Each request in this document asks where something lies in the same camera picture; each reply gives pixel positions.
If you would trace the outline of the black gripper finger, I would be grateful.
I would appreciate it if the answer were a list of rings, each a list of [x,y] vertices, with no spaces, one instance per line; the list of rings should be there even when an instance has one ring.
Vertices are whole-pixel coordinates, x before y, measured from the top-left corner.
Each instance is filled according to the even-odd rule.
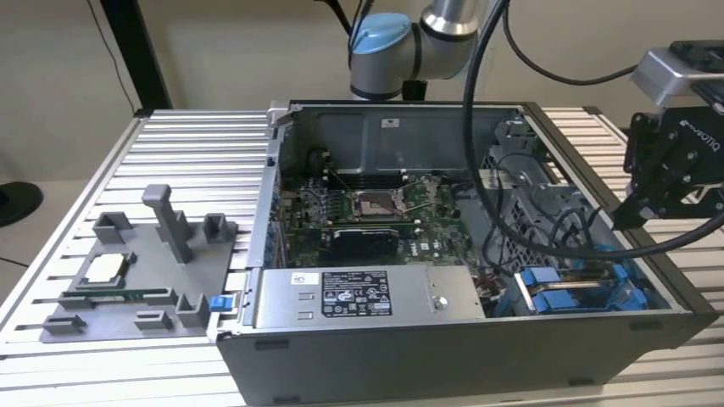
[[[647,208],[661,219],[704,219],[723,211],[723,184],[675,184]]]
[[[636,113],[631,118],[623,169],[631,175],[629,192],[613,211],[615,228],[628,230],[645,224],[640,214],[644,208],[653,211],[663,196],[660,180],[665,155],[665,133],[661,130],[663,114]]]

